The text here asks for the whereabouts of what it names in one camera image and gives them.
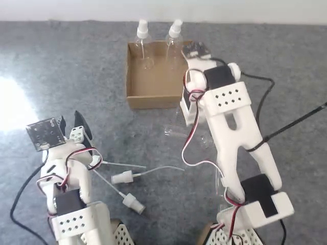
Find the white plastic part with holes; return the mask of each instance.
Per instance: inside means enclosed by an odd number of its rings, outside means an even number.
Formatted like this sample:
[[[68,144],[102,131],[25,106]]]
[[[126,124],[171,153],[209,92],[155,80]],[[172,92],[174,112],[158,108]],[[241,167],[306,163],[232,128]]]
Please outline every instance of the white plastic part with holes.
[[[120,224],[113,234],[116,245],[134,245],[132,238],[124,224]]]
[[[71,130],[71,134],[69,135],[69,138],[75,141],[75,143],[82,143],[84,141],[84,137],[87,137],[87,135],[83,126],[73,128]]]
[[[52,219],[52,225],[60,245],[76,244],[80,238],[89,245],[116,244],[109,210],[102,202],[95,202],[82,210],[55,217]]]
[[[263,245],[254,229],[234,232],[232,238],[235,245]],[[219,230],[217,232],[211,231],[206,245],[232,245],[232,241],[227,240],[228,234],[223,230]]]
[[[94,208],[90,206],[53,218],[53,231],[57,241],[95,229],[97,225],[93,212]]]
[[[238,149],[241,146],[250,149],[262,141],[250,104],[244,82],[207,91],[201,100],[218,151],[217,163],[224,173],[222,184],[239,202],[244,202],[245,194],[236,170]],[[233,115],[237,125],[235,130],[229,128],[226,114]],[[274,190],[279,190],[282,180],[269,145],[265,143],[250,154]]]

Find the speckled floor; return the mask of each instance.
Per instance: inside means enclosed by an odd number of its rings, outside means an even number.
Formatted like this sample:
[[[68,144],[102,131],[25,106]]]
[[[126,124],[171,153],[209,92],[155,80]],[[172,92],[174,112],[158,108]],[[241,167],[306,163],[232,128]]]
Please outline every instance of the speckled floor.
[[[155,39],[164,39],[168,28],[167,23],[149,26]],[[126,42],[135,30],[134,22],[0,22],[1,244],[39,244],[9,219],[18,189],[41,161],[24,124],[62,114],[70,130],[77,109],[88,120],[106,160],[148,169],[164,164],[184,167],[183,139],[163,134],[174,110],[132,111],[126,103]],[[327,27],[186,23],[183,35],[203,41],[215,56],[237,62],[248,73],[276,80],[262,112],[264,134],[326,101]],[[245,82],[255,110],[268,84]],[[270,141],[283,190],[295,208],[295,214],[285,219],[286,244],[326,243],[326,115],[322,111]],[[214,155],[207,151],[192,153],[198,158]],[[248,154],[239,153],[241,178],[257,173]],[[109,179],[123,170],[103,166],[99,172]],[[210,166],[187,168],[184,173],[166,169],[119,185],[146,205],[142,216],[123,206],[121,198],[94,175],[92,184],[94,199],[108,205],[111,216],[128,226],[137,244],[195,244],[217,213]],[[46,224],[45,198],[34,183],[24,192],[16,217],[54,244]],[[259,234],[266,244],[275,245],[282,229],[272,224],[260,228]]]

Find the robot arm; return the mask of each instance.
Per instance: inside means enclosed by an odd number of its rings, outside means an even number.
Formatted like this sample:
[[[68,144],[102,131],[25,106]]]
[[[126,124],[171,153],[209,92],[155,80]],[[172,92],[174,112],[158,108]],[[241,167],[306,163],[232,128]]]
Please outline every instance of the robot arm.
[[[262,174],[245,181],[240,181],[237,174],[238,148],[251,149],[263,140],[246,86],[239,81],[239,67],[235,63],[217,66],[203,43],[191,43],[182,52],[189,65],[186,76],[190,74],[190,81],[184,84],[180,106],[187,125],[195,121],[197,110],[198,121],[207,121],[218,152],[222,184],[239,203],[244,203],[234,229],[257,228],[293,214],[287,194],[278,192],[282,181],[267,143],[250,153]],[[190,91],[203,93],[197,100],[191,100]],[[233,115],[235,130],[229,127],[227,115]],[[218,223],[229,228],[234,210],[218,213]]]

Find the open cardboard box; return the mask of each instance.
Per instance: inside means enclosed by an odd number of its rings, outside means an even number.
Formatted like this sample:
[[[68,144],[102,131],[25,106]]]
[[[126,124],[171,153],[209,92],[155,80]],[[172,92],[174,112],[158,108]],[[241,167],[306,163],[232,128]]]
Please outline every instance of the open cardboard box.
[[[128,43],[127,102],[132,109],[177,107],[183,90],[183,76],[188,65],[181,54],[181,65],[175,69],[169,68],[166,61],[167,43],[156,41],[151,45],[154,50],[154,66],[152,69],[143,69],[136,59],[134,43]]]

